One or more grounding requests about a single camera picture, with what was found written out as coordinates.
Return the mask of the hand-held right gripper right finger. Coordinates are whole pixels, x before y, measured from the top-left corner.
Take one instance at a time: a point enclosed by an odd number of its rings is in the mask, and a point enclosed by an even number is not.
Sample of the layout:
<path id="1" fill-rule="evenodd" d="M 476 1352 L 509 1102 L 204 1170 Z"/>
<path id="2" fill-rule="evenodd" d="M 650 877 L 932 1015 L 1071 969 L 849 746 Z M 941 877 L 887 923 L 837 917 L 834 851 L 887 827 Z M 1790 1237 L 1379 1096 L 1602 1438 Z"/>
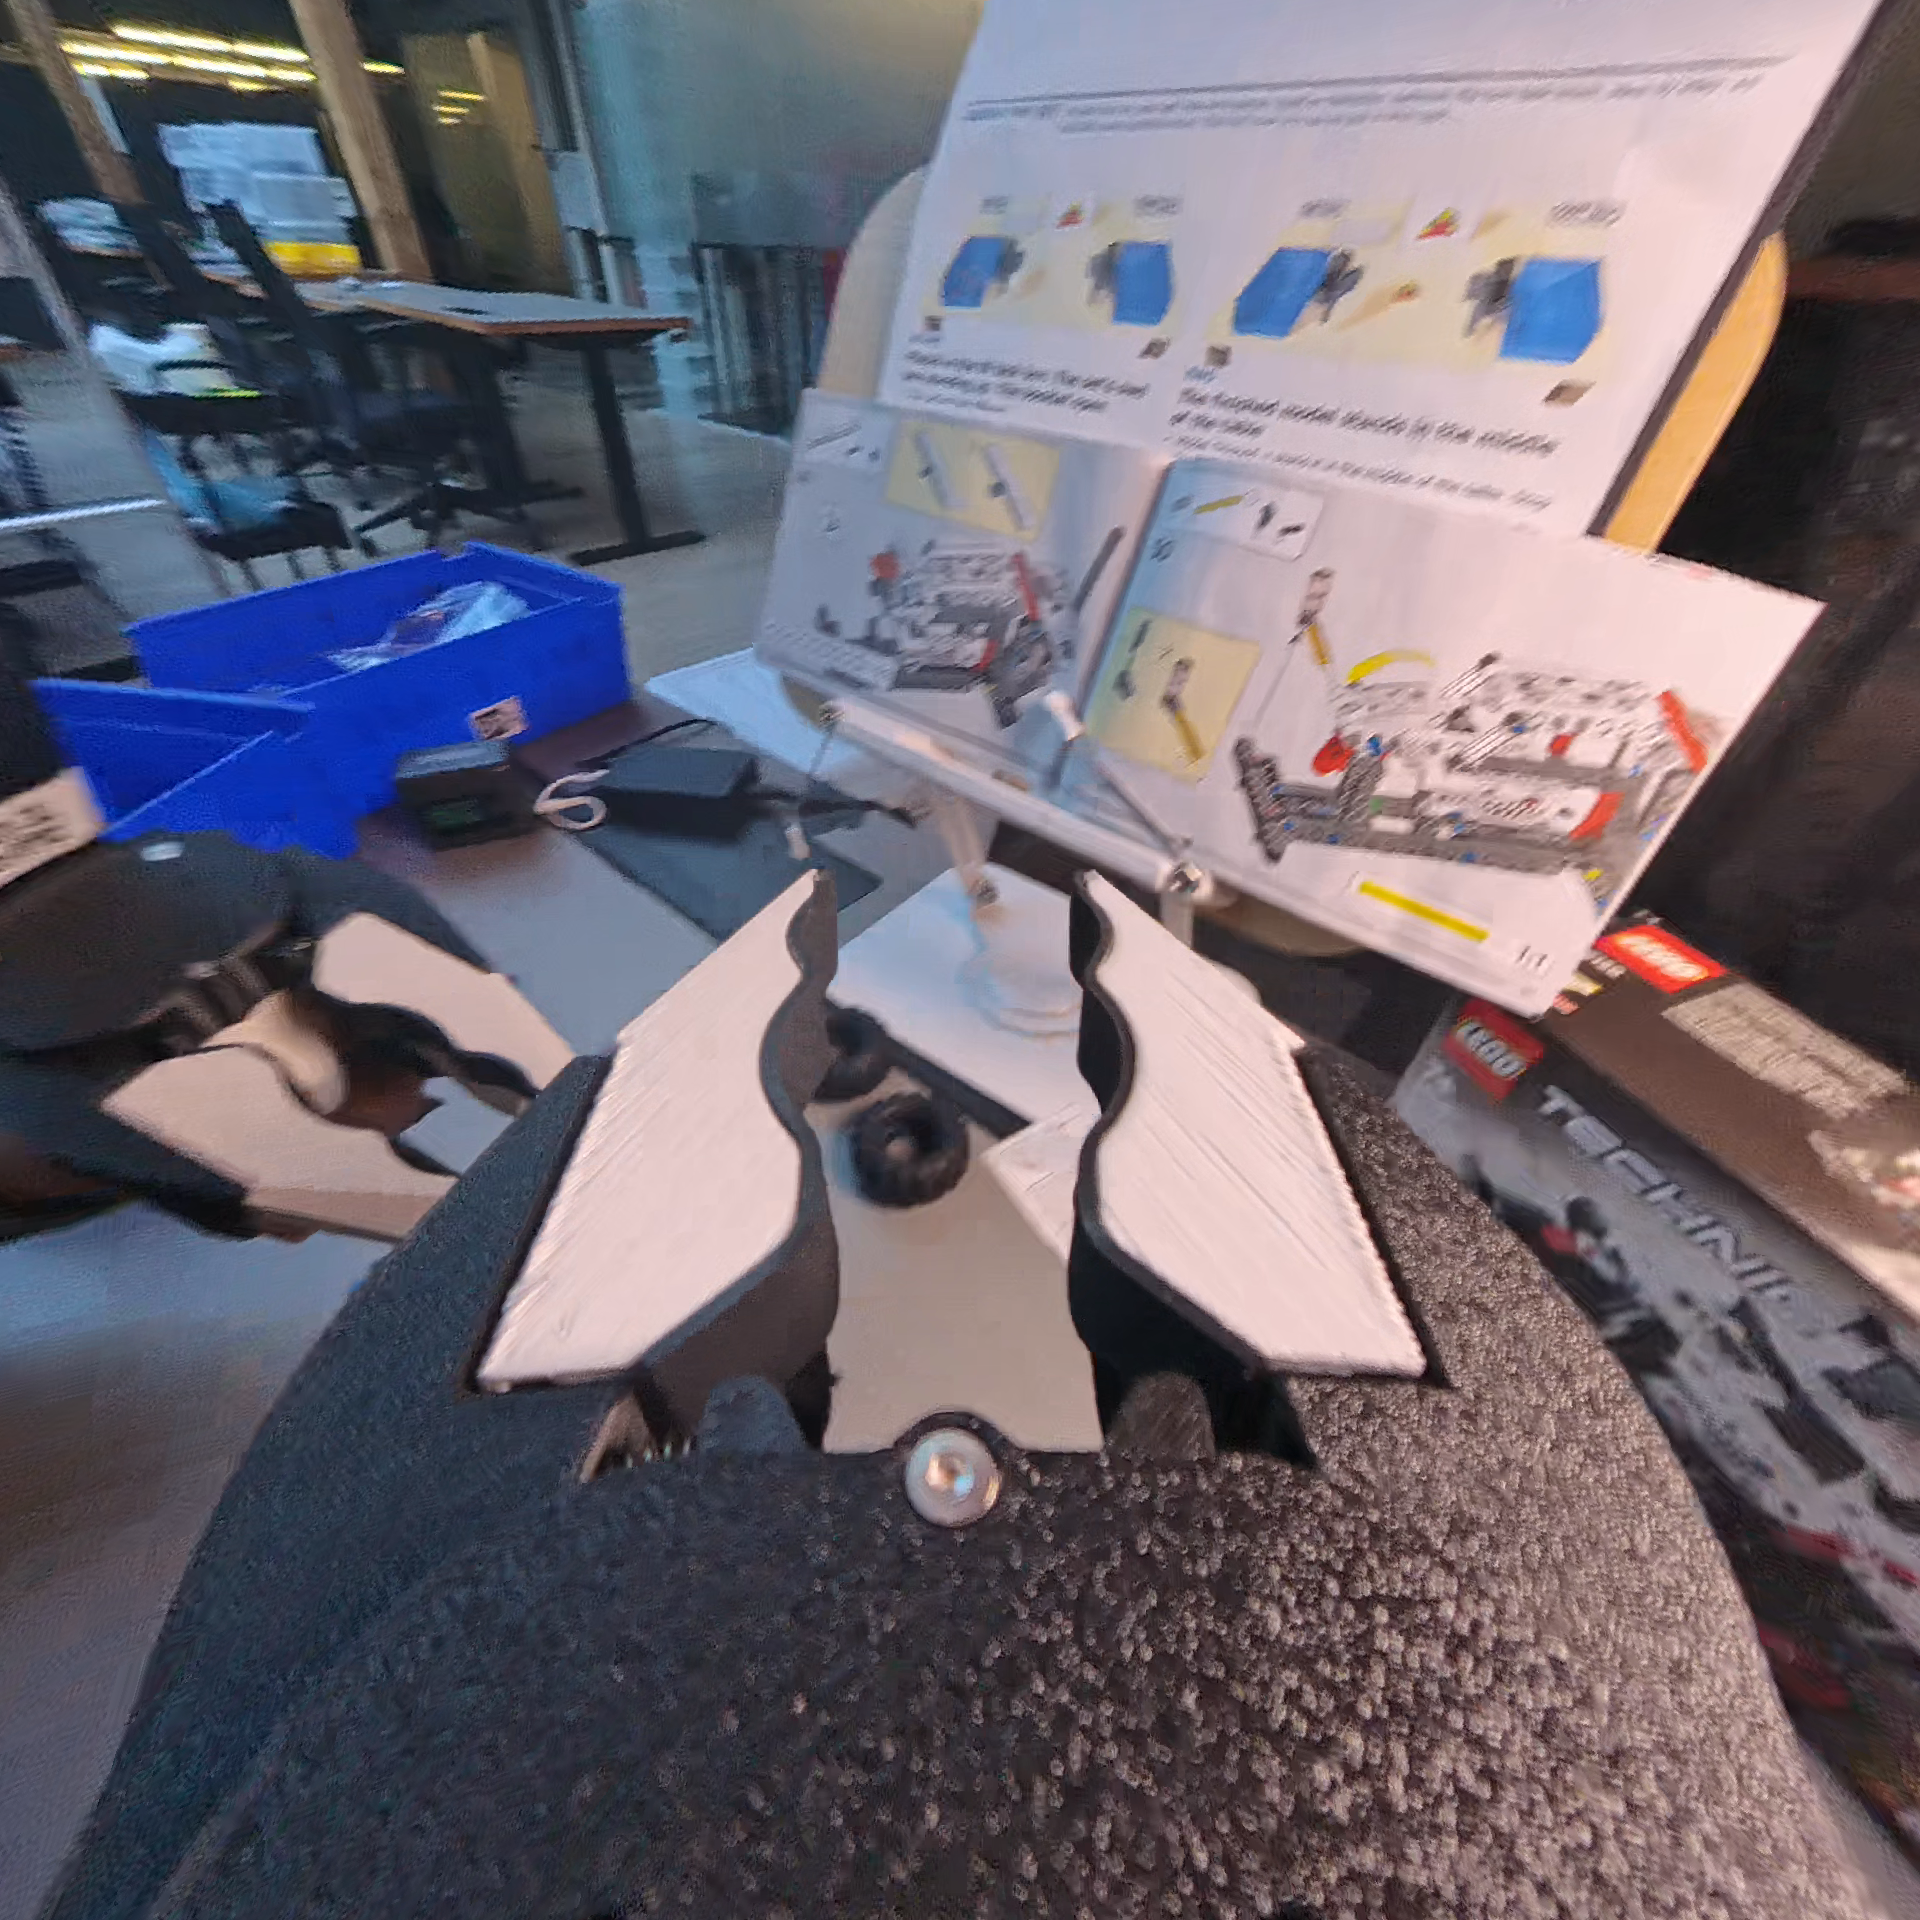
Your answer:
<path id="1" fill-rule="evenodd" d="M 1076 882 L 1076 1324 L 1111 1368 L 1425 1376 L 1303 1039 L 1103 875 Z"/>

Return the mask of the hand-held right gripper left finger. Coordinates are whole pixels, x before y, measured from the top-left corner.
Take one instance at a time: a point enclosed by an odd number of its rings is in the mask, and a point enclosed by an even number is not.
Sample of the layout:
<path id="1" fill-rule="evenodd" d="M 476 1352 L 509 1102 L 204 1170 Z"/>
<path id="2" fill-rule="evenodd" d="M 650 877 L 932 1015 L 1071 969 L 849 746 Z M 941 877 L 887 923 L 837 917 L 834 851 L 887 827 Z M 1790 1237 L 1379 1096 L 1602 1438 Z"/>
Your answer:
<path id="1" fill-rule="evenodd" d="M 611 1060 L 484 1348 L 484 1392 L 730 1376 L 830 1407 L 842 1298 L 822 1147 L 837 883 L 806 872 L 652 999 Z"/>

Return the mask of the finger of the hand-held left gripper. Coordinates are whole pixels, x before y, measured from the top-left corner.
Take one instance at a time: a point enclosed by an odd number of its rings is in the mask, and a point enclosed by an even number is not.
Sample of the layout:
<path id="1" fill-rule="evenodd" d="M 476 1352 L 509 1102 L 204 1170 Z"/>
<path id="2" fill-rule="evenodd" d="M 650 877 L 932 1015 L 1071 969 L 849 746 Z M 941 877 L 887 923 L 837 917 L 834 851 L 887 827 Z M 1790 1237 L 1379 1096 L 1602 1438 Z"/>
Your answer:
<path id="1" fill-rule="evenodd" d="M 571 1045 L 512 979 L 382 917 L 324 930 L 308 983 L 353 1039 L 386 1042 L 473 1096 L 540 1096 L 571 1068 Z"/>
<path id="2" fill-rule="evenodd" d="M 351 1072 L 322 1017 L 255 1005 L 199 1047 L 132 1074 L 105 1110 L 238 1186 L 267 1226 L 398 1245 L 446 1202 L 450 1175 L 342 1127 L 348 1096 Z"/>

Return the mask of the grey desk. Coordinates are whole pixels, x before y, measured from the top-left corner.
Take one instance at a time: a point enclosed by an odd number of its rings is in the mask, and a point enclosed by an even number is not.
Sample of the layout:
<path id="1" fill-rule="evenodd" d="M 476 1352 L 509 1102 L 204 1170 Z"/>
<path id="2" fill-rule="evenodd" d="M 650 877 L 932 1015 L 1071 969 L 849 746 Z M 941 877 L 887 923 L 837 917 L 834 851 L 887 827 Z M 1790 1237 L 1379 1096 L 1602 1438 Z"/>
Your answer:
<path id="1" fill-rule="evenodd" d="M 579 1050 L 714 945 L 566 829 L 430 851 L 382 810 L 360 851 Z M 3 1916 L 60 1881 L 237 1462 L 382 1252 L 206 1237 L 150 1207 L 3 1247 Z"/>

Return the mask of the printed task sheet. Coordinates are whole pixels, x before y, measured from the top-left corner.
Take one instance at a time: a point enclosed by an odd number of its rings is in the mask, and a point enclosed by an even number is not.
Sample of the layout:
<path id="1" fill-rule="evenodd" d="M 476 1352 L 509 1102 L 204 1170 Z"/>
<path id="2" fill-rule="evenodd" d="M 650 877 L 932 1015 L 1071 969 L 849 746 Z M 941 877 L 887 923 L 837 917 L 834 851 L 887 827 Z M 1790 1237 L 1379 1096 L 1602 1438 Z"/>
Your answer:
<path id="1" fill-rule="evenodd" d="M 988 2 L 878 397 L 1583 534 L 1896 2 Z"/>

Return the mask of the black rubber tyre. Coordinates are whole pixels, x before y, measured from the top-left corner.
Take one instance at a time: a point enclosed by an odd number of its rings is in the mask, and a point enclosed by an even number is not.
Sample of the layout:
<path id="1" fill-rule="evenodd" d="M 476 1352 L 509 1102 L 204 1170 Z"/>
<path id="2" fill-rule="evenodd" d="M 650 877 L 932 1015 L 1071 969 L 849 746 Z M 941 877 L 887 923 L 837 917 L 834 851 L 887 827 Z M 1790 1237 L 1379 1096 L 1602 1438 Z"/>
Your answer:
<path id="1" fill-rule="evenodd" d="M 897 1090 L 860 1110 L 846 1147 L 855 1187 L 887 1212 L 946 1198 L 972 1154 L 959 1110 L 923 1090 Z"/>
<path id="2" fill-rule="evenodd" d="M 849 1005 L 827 1005 L 830 1068 L 822 1072 L 813 1100 L 849 1102 L 870 1096 L 892 1074 L 892 1039 L 886 1026 Z"/>

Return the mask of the black flat plate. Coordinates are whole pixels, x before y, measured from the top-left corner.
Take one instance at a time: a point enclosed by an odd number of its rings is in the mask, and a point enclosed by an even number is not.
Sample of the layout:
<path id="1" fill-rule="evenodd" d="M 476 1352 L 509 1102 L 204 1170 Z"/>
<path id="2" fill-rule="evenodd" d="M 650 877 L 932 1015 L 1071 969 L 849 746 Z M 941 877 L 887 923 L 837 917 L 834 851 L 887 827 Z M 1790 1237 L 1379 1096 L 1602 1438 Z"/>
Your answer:
<path id="1" fill-rule="evenodd" d="M 751 823 L 737 835 L 713 838 L 647 833 L 606 820 L 574 833 L 574 838 L 714 943 L 737 933 L 813 867 L 834 877 L 841 908 L 860 903 L 882 889 L 873 867 L 820 843 L 806 856 L 795 856 L 776 823 Z"/>

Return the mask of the white booklet stand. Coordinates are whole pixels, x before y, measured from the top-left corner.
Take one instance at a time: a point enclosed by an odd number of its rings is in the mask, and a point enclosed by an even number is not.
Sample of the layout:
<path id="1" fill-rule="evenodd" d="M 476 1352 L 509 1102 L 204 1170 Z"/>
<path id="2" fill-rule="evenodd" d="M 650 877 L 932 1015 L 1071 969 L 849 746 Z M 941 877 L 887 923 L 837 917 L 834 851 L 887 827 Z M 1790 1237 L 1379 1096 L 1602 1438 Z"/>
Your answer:
<path id="1" fill-rule="evenodd" d="M 650 675 L 643 693 L 874 803 L 849 859 L 882 882 L 842 908 L 837 1005 L 873 1015 L 901 1068 L 990 1139 L 1083 1115 L 1069 896 L 988 859 L 997 820 L 934 784 L 950 759 L 916 754 L 905 728 L 855 700 L 806 719 L 749 648 Z"/>

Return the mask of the black power adapter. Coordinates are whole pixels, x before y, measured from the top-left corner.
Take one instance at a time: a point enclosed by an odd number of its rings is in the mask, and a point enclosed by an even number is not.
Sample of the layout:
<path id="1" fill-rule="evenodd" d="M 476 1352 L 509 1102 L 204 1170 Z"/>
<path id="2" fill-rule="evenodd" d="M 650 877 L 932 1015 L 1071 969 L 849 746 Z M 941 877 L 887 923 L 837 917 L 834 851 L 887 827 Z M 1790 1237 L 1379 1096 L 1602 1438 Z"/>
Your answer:
<path id="1" fill-rule="evenodd" d="M 588 796 L 627 829 L 732 843 L 761 813 L 761 759 L 742 746 L 638 740 L 609 759 Z"/>

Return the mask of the clear plastic bag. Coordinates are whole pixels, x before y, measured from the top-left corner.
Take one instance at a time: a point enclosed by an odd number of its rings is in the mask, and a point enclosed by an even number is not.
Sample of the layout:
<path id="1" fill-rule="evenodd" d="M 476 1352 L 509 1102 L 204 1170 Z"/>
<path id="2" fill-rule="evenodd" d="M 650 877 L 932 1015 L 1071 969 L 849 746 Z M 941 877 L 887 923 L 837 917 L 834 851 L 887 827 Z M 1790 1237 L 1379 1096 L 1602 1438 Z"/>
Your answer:
<path id="1" fill-rule="evenodd" d="M 341 673 L 365 673 L 394 659 L 416 659 L 453 638 L 509 628 L 535 608 L 502 582 L 463 582 L 436 591 L 398 614 L 376 638 L 337 647 L 324 659 Z"/>

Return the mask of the toy set cardboard box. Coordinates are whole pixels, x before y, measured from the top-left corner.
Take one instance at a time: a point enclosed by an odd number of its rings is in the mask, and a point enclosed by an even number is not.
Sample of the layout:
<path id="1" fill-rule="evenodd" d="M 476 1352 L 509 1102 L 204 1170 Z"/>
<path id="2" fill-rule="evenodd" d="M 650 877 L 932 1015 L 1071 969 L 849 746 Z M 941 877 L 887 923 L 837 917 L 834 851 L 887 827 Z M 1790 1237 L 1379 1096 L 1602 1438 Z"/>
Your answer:
<path id="1" fill-rule="evenodd" d="M 1917 1083 L 1676 926 L 1458 997 L 1397 1114 L 1668 1433 L 1813 1746 L 1917 1852 Z"/>

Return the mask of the white instruction booklet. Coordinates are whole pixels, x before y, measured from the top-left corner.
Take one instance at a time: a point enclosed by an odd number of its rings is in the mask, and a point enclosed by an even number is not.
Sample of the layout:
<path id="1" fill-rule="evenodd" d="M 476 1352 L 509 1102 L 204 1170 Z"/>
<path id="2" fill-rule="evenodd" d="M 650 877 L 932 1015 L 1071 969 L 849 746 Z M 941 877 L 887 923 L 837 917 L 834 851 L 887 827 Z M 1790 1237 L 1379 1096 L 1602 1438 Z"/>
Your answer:
<path id="1" fill-rule="evenodd" d="M 997 823 L 1538 1015 L 1820 618 L 1608 537 L 813 392 L 754 654 Z"/>

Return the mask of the black background office chair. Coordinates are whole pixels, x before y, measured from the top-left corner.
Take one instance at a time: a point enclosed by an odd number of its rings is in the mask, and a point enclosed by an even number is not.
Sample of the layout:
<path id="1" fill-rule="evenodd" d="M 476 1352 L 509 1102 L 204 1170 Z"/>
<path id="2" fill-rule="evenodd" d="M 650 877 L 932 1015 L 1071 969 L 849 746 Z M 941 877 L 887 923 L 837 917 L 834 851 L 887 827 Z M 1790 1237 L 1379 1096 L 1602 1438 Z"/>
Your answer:
<path id="1" fill-rule="evenodd" d="M 382 525 L 446 531 L 463 448 L 447 396 L 360 380 L 355 350 L 324 318 L 257 312 L 150 206 L 109 207 L 142 275 L 111 285 L 90 350 L 220 569 L 257 587 L 257 564 L 281 561 L 302 582 L 303 559 L 376 559 Z"/>

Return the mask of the background office table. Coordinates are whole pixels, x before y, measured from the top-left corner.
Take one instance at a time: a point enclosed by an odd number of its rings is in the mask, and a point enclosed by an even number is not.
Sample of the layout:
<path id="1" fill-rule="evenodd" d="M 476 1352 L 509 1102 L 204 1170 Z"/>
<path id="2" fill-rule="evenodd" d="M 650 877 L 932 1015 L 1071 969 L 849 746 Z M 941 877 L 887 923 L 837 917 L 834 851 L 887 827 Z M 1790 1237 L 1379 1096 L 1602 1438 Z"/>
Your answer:
<path id="1" fill-rule="evenodd" d="M 611 494 L 611 515 L 619 537 L 591 547 L 574 547 L 571 564 L 611 564 L 627 559 L 652 559 L 668 551 L 698 547 L 698 528 L 652 528 L 640 496 L 634 439 L 627 432 L 627 408 L 619 396 L 611 354 L 619 350 L 656 350 L 661 343 L 685 345 L 693 338 L 693 316 L 652 312 L 631 304 L 597 304 L 582 297 L 558 297 L 540 290 L 463 290 L 428 280 L 302 280 L 302 297 L 313 309 L 382 316 L 402 325 L 421 325 L 447 366 L 473 392 L 476 416 L 484 425 L 484 489 L 471 498 L 473 511 L 512 520 L 528 505 L 579 496 L 574 487 L 533 478 L 508 397 L 487 352 L 508 345 L 553 345 L 582 362 L 588 412 L 597 432 L 597 450 Z"/>

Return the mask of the wooden backing board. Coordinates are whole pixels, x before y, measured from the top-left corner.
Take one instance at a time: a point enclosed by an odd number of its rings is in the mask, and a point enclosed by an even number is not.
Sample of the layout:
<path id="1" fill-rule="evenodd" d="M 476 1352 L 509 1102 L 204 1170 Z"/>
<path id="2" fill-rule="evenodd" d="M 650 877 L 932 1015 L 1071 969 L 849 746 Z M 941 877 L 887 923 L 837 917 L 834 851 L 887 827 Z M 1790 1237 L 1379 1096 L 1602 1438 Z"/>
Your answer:
<path id="1" fill-rule="evenodd" d="M 892 309 L 905 277 L 923 165 L 907 169 L 861 218 L 837 285 L 822 338 L 820 396 L 873 397 Z M 1624 547 L 1652 551 L 1668 534 L 1741 402 L 1753 388 L 1790 292 L 1790 249 L 1769 234 L 1729 300 L 1692 371 L 1668 402 L 1646 448 L 1624 473 L 1595 531 Z"/>

